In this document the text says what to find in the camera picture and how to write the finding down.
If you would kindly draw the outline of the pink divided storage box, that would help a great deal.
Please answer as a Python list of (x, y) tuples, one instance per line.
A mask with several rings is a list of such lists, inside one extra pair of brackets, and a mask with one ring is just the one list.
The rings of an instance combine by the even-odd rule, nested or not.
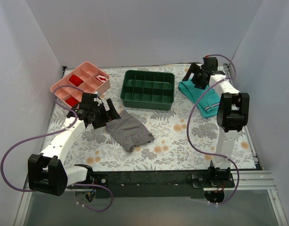
[(84, 62), (55, 83), (51, 92), (68, 107), (81, 102), (82, 93), (103, 94), (110, 88), (110, 75), (90, 62)]

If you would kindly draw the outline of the green divided storage box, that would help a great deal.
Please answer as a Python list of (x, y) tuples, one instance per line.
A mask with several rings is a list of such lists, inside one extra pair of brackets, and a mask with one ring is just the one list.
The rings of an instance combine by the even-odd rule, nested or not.
[(169, 111), (174, 103), (174, 94), (174, 74), (128, 70), (120, 98), (125, 107)]

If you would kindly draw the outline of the red white rolled cloth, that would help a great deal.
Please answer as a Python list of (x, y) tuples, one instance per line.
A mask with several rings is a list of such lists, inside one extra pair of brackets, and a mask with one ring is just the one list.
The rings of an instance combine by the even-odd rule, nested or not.
[(96, 76), (96, 79), (97, 79), (99, 82), (101, 82), (101, 83), (105, 83), (105, 82), (108, 81), (108, 78), (105, 77), (105, 76), (103, 76), (103, 75), (98, 75), (98, 76)]

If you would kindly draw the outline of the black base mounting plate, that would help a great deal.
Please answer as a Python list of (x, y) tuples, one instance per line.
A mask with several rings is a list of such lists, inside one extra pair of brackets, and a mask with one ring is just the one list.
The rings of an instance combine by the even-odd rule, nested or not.
[(230, 169), (90, 172), (86, 181), (70, 188), (86, 190), (94, 198), (191, 197), (203, 198), (204, 189), (222, 193), (235, 188)]

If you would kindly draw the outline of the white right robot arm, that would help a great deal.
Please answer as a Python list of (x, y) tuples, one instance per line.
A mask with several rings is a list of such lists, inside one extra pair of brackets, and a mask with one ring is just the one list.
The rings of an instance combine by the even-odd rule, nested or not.
[(238, 134), (248, 123), (249, 94), (238, 91), (228, 77), (218, 71), (217, 54), (206, 55), (201, 66), (192, 63), (183, 81), (190, 80), (195, 88), (203, 90), (200, 98), (208, 91), (214, 90), (219, 96), (217, 124), (219, 137), (216, 152), (207, 170), (189, 176), (188, 180), (194, 188), (224, 186), (232, 182), (231, 159), (233, 147)]

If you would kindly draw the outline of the red rolled cloth lower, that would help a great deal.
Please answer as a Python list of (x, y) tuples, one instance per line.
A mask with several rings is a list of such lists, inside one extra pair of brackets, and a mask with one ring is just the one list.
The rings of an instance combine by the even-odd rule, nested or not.
[(70, 97), (68, 98), (66, 101), (65, 101), (70, 107), (73, 107), (75, 106), (76, 104), (79, 103), (79, 101), (73, 97)]

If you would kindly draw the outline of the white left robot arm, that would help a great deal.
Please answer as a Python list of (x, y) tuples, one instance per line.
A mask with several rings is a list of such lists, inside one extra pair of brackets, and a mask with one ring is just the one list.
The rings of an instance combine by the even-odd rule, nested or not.
[(60, 196), (68, 186), (79, 183), (90, 188), (94, 183), (91, 167), (77, 164), (64, 168), (65, 158), (76, 139), (91, 125), (94, 129), (106, 126), (112, 120), (119, 119), (111, 99), (107, 99), (106, 110), (97, 93), (83, 93), (82, 99), (68, 112), (62, 132), (57, 134), (49, 145), (39, 154), (28, 159), (29, 188), (47, 194)]

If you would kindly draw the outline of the red rolled cloth upper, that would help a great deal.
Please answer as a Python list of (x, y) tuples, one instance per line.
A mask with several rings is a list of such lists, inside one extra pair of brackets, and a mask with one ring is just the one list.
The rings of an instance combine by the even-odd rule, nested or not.
[(80, 86), (84, 82), (81, 78), (74, 74), (69, 78), (69, 81), (76, 87)]

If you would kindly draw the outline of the grey striped underwear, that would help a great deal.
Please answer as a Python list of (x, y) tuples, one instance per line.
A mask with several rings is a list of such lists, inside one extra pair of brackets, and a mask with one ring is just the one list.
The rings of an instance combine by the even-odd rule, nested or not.
[(120, 113), (120, 119), (108, 122), (106, 130), (127, 152), (155, 139), (146, 126), (126, 110)]

